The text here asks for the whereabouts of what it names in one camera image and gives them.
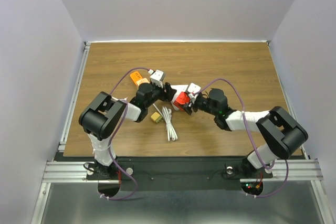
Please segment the yellow plug adapter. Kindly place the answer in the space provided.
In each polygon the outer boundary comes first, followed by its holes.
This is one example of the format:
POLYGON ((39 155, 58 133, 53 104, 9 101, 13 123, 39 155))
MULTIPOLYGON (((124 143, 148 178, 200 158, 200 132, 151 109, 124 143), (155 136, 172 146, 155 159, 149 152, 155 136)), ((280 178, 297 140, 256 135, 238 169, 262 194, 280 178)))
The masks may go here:
POLYGON ((150 118, 155 124, 158 124, 163 120, 163 116, 158 112, 154 112, 150 118))

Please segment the beige cube socket adapter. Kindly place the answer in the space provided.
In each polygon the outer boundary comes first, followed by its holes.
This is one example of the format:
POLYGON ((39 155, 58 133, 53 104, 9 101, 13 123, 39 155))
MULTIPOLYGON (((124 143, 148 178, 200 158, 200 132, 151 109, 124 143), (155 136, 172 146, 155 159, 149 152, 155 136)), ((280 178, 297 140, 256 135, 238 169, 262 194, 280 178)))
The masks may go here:
POLYGON ((140 80, 137 81, 138 85, 141 85, 143 83, 150 83, 150 81, 147 78, 143 78, 143 79, 140 79, 140 80))

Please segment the red cube socket adapter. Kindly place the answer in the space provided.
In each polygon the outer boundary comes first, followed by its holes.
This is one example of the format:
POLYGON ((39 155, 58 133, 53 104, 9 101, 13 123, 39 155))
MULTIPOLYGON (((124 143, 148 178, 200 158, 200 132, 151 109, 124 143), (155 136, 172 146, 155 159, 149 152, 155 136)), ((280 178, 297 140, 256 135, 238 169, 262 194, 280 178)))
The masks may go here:
POLYGON ((176 107, 183 107, 184 104, 189 104, 190 99, 185 91, 181 92, 174 101, 176 107))

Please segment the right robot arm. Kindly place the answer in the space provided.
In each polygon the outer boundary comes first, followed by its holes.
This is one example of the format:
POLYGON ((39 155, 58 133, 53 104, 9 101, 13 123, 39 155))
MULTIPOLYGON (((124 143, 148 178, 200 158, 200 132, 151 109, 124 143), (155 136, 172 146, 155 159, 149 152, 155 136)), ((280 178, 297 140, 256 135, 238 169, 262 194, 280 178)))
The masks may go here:
POLYGON ((282 107, 269 111, 243 112, 229 107, 228 99, 221 89, 211 89, 208 95, 181 92, 175 105, 188 114, 204 111, 214 116, 215 124, 225 131, 246 130, 260 133, 265 144, 244 157, 240 165, 243 174, 253 177, 266 165, 270 170, 277 159, 286 160, 308 140, 307 131, 282 107))

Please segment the white triangular power strip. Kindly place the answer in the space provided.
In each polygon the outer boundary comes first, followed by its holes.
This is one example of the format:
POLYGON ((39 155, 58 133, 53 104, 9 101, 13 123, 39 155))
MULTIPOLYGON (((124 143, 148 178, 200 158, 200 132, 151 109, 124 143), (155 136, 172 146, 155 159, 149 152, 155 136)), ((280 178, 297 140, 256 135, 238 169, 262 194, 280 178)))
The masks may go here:
POLYGON ((176 90, 171 104, 175 110, 183 111, 183 106, 190 102, 190 97, 187 94, 187 84, 172 85, 172 89, 176 90))

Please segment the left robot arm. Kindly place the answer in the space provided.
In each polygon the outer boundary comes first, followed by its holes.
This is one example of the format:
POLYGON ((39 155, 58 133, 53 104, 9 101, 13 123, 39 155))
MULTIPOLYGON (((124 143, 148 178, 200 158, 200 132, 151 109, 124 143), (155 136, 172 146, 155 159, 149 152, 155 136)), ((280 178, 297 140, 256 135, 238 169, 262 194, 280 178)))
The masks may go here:
POLYGON ((143 121, 151 105, 158 100, 171 102, 176 93, 177 90, 169 83, 159 87, 151 82, 139 85, 135 97, 129 103, 100 92, 79 117, 79 124, 88 134, 94 154, 94 167, 88 167, 87 170, 106 179, 113 178, 117 174, 117 166, 113 163, 117 156, 111 138, 120 128, 117 124, 126 119, 143 121))

